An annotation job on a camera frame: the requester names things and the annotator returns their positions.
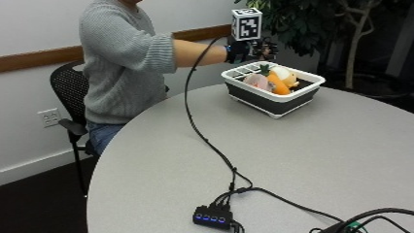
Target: white round table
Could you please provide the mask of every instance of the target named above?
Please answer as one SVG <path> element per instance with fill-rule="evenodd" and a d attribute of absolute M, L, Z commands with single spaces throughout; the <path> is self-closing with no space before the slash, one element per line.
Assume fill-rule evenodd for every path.
<path fill-rule="evenodd" d="M 191 91 L 189 107 L 205 137 L 255 186 L 344 220 L 380 208 L 414 210 L 413 114 L 325 87 L 280 119 L 232 100 L 224 84 Z M 223 232 L 192 217 L 231 182 L 180 94 L 126 125 L 100 158 L 90 233 Z M 236 186 L 247 185 L 239 178 Z M 248 233 L 307 233 L 337 223 L 256 191 L 232 196 L 232 212 Z M 388 217 L 414 229 L 414 216 Z M 384 220 L 368 230 L 401 232 Z"/>

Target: wooden wall rail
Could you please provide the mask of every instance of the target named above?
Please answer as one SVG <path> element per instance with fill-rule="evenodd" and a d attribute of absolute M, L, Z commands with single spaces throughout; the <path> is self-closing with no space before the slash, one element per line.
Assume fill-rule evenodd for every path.
<path fill-rule="evenodd" d="M 229 36 L 232 25 L 220 25 L 173 33 L 176 39 L 201 41 Z M 0 73 L 83 59 L 82 46 L 0 56 Z"/>

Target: jeans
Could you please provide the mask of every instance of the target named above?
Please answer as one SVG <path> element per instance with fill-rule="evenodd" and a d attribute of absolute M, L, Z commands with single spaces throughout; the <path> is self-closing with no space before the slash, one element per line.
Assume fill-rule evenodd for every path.
<path fill-rule="evenodd" d="M 90 140 L 95 151 L 102 155 L 108 143 L 114 139 L 116 133 L 124 124 L 99 124 L 88 121 Z"/>

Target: gray sweater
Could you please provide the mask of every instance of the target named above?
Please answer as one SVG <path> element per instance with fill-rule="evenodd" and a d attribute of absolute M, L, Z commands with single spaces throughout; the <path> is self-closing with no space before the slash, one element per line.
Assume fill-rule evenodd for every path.
<path fill-rule="evenodd" d="M 158 34 L 143 9 L 95 0 L 80 17 L 87 119 L 127 123 L 165 99 L 164 77 L 176 71 L 171 34 Z"/>

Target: wall outlet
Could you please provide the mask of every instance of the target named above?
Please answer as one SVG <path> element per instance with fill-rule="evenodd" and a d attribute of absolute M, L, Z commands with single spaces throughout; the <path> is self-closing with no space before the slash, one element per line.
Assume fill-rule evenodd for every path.
<path fill-rule="evenodd" d="M 62 120 L 62 114 L 58 109 L 51 109 L 43 112 L 39 112 L 38 114 L 40 115 L 44 127 L 50 127 L 52 125 L 59 124 L 59 121 Z"/>

